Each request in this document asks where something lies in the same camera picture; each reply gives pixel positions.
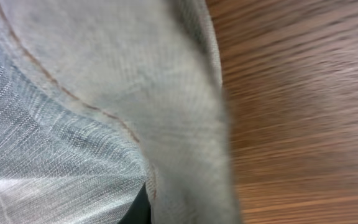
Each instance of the fabric texture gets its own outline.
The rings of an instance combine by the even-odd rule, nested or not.
[[[240,223],[203,1],[0,0],[0,223]]]

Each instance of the cloth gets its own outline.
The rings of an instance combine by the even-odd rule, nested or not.
[[[200,0],[0,0],[0,223],[240,223]]]

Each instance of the clothing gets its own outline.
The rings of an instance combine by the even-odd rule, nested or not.
[[[0,223],[240,223],[205,3],[0,0]]]

